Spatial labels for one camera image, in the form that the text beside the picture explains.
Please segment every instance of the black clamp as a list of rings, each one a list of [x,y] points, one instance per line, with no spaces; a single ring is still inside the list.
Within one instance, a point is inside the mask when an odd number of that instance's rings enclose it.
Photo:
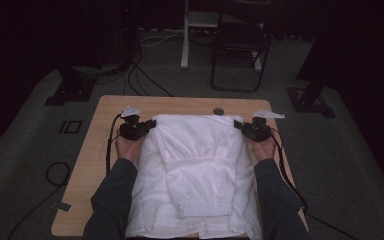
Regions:
[[[125,122],[120,125],[120,135],[126,139],[136,141],[148,134],[149,130],[157,126],[156,120],[139,122],[138,115],[121,117]]]
[[[254,117],[252,123],[241,123],[235,120],[233,126],[254,142],[262,142],[271,137],[271,128],[266,123],[265,118]]]

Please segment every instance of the black chair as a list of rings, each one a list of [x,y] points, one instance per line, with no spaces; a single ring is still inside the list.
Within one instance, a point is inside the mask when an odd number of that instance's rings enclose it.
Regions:
[[[283,10],[276,3],[255,0],[234,0],[224,3],[220,10],[212,55],[211,85],[213,88],[239,92],[256,91],[261,85],[272,36],[281,34],[282,21]],[[259,78],[254,88],[242,89],[216,85],[214,74],[219,48],[227,50],[226,52],[248,52],[252,67],[260,55],[263,55]]]

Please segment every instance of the gray floor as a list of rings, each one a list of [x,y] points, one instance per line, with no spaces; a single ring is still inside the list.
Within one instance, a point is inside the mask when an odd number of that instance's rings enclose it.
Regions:
[[[181,47],[178,40],[143,47],[140,66],[176,97],[268,100],[273,111],[286,115],[277,124],[295,183],[309,203],[309,212],[357,239],[384,239],[384,177],[340,95],[332,89],[323,90],[323,97],[337,118],[297,113],[289,100],[287,87],[308,84],[295,77],[311,43],[274,41],[263,86],[251,94],[213,90],[209,83],[211,49],[200,44],[191,44],[189,69],[181,70]],[[249,76],[254,76],[248,72],[237,70],[237,79],[248,81]],[[74,166],[99,98],[121,95],[125,86],[121,76],[100,78],[89,102],[44,106],[60,80],[52,72],[39,82],[0,139],[0,239],[5,239],[20,218],[56,188],[45,178],[50,164],[62,161]],[[150,95],[165,96],[143,75],[139,75],[139,80]],[[125,95],[135,94],[127,86]],[[65,120],[83,120],[80,132],[60,134]],[[51,176],[55,181],[62,179],[63,169],[53,169]],[[49,205],[61,200],[63,192],[60,190],[37,209],[13,239],[65,239],[50,231],[56,211]],[[311,218],[307,221],[314,239],[349,239]]]

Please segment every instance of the small round black object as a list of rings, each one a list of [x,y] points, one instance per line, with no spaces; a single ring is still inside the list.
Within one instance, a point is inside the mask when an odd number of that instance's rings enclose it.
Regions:
[[[218,116],[223,116],[224,110],[223,108],[214,108],[213,113]]]

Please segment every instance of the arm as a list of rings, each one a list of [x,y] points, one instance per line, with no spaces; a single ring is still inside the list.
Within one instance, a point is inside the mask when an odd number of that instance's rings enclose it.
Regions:
[[[263,236],[268,240],[311,239],[298,215],[301,201],[282,179],[273,160],[276,144],[246,139],[258,163],[254,166]]]
[[[119,159],[91,198],[93,213],[83,239],[126,239],[131,193],[137,176],[135,163],[144,140],[145,137],[137,141],[117,137]]]

